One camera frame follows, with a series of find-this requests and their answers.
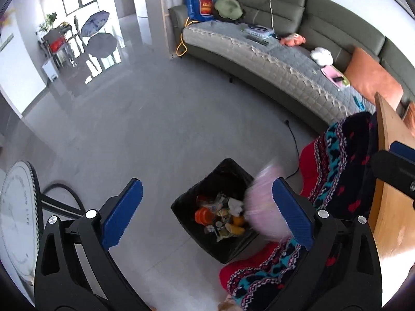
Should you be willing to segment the black trash bin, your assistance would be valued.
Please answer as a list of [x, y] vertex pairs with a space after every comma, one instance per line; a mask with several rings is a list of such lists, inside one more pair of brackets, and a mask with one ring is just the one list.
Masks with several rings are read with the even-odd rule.
[[252, 182], [249, 173], [226, 158], [171, 205], [185, 231], [222, 264], [236, 258], [258, 235], [244, 216], [245, 193]]

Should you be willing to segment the patterned red black blanket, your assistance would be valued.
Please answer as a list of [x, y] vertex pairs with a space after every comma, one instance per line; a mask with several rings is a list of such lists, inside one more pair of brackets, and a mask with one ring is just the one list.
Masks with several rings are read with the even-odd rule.
[[302, 151], [298, 194], [314, 207], [314, 245], [289, 239], [226, 266], [221, 283], [242, 310], [380, 310], [381, 268], [369, 227], [376, 116], [330, 126]]

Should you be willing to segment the large orange pillow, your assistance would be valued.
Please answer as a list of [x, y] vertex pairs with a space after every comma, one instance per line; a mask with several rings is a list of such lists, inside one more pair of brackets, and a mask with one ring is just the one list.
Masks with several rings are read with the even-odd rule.
[[376, 104], [375, 95], [379, 93], [392, 109], [397, 110], [404, 95], [401, 84], [364, 49], [355, 47], [344, 75], [370, 103]]

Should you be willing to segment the pink book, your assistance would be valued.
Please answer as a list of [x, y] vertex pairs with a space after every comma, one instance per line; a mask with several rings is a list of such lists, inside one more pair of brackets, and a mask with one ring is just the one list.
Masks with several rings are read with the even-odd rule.
[[321, 72], [338, 90], [350, 87], [350, 81], [333, 65], [322, 67]]

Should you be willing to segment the white round fan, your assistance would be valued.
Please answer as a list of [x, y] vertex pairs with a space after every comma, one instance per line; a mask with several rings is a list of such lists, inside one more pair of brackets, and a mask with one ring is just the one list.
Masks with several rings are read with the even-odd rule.
[[38, 183], [32, 165], [18, 161], [1, 183], [1, 264], [25, 297], [34, 298], [39, 252]]

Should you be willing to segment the white plush toy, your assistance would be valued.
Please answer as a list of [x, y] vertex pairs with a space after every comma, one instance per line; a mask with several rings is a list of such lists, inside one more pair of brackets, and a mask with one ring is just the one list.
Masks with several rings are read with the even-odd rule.
[[311, 59], [318, 64], [320, 67], [325, 67], [327, 65], [333, 64], [333, 56], [328, 49], [322, 47], [316, 47], [310, 53]]

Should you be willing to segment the grey quilted sofa cover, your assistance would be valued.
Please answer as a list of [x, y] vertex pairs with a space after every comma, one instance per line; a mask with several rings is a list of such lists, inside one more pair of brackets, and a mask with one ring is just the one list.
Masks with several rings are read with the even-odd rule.
[[205, 49], [235, 63], [311, 111], [326, 124], [358, 112], [375, 113], [376, 106], [353, 87], [338, 90], [321, 67], [299, 49], [283, 46], [275, 38], [264, 46], [248, 38], [245, 24], [208, 21], [182, 31], [186, 44]]

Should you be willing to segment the dark green sofa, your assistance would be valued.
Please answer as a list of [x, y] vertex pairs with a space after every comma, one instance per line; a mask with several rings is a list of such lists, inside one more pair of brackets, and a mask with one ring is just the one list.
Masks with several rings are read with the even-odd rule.
[[[247, 25], [245, 31], [249, 39], [266, 46], [266, 40], [271, 37], [280, 42], [280, 39], [297, 33], [306, 38], [306, 43], [291, 48], [299, 49], [309, 57], [316, 47], [328, 49], [333, 56], [332, 65], [343, 74], [352, 59], [355, 47], [360, 47], [401, 84], [404, 95], [395, 110], [398, 115], [403, 116], [409, 103], [414, 102], [413, 64], [387, 36], [350, 10], [331, 0], [237, 1], [242, 6], [244, 15], [240, 22], [232, 24]], [[172, 7], [169, 13], [178, 52], [202, 59], [258, 89], [315, 131], [323, 131], [329, 125], [290, 96], [248, 70], [217, 54], [186, 44], [182, 31], [196, 22], [189, 18], [185, 5]]]

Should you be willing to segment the pink plush toy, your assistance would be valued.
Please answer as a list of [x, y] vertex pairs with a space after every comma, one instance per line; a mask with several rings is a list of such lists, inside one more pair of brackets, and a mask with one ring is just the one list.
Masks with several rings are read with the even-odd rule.
[[289, 46], [289, 47], [301, 46], [305, 43], [306, 43], [306, 38], [304, 38], [303, 36], [297, 33], [290, 34], [287, 37], [280, 39], [281, 45]]

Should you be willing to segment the grey open umbrella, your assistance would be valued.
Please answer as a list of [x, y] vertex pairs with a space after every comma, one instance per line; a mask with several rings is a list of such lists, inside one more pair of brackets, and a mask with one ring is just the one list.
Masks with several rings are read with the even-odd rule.
[[116, 38], [106, 32], [99, 32], [92, 36], [87, 44], [87, 51], [95, 58], [107, 58], [117, 48]]

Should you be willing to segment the small table with red item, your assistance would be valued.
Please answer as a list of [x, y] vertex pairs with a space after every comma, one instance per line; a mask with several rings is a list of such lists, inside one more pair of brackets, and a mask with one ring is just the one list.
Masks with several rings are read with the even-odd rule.
[[51, 28], [38, 41], [47, 58], [51, 58], [58, 69], [64, 65], [75, 67], [74, 52], [66, 39], [66, 34], [72, 32], [72, 26], [63, 22], [56, 28]]

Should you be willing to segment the blue open umbrella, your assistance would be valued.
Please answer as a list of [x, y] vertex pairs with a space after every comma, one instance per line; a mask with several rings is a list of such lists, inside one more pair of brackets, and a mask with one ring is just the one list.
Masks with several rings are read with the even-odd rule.
[[109, 16], [110, 14], [107, 11], [99, 11], [91, 15], [82, 26], [81, 36], [82, 37], [94, 36], [107, 23]]

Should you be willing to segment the green hat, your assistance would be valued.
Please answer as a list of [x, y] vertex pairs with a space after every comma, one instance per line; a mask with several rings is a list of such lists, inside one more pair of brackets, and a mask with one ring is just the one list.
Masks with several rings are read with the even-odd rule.
[[229, 21], [240, 20], [244, 15], [244, 11], [237, 0], [216, 0], [214, 11], [220, 19]]

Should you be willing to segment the blue shopping bag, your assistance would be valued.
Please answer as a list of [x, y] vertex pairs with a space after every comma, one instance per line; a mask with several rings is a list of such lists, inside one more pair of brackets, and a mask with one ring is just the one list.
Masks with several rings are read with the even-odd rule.
[[213, 8], [216, 0], [185, 0], [189, 18], [199, 22], [214, 20]]

